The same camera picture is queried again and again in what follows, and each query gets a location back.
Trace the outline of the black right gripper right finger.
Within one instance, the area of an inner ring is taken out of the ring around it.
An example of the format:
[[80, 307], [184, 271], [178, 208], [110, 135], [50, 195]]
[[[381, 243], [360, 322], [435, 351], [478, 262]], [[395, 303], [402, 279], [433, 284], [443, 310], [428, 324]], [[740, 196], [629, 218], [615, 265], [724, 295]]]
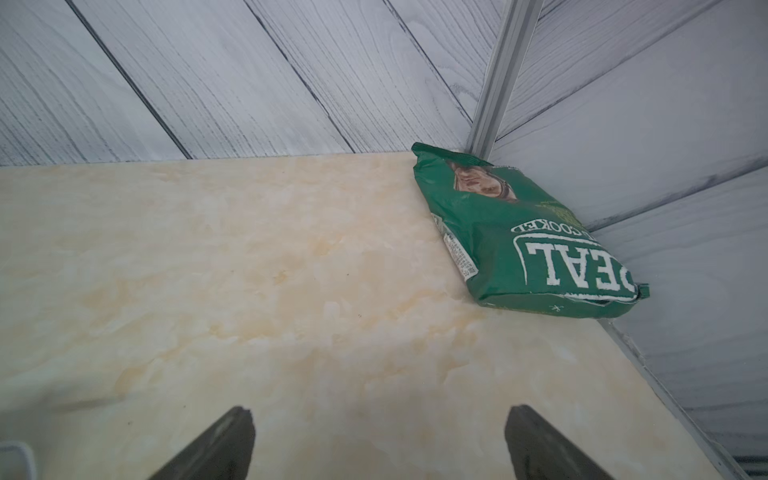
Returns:
[[504, 437], [517, 479], [613, 479], [529, 405], [510, 409]]

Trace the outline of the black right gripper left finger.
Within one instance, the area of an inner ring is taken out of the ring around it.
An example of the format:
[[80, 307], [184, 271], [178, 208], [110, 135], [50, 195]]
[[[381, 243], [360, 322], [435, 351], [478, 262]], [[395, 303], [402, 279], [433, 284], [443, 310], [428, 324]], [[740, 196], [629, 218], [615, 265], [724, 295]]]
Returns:
[[163, 465], [151, 480], [244, 480], [256, 428], [250, 410], [235, 406]]

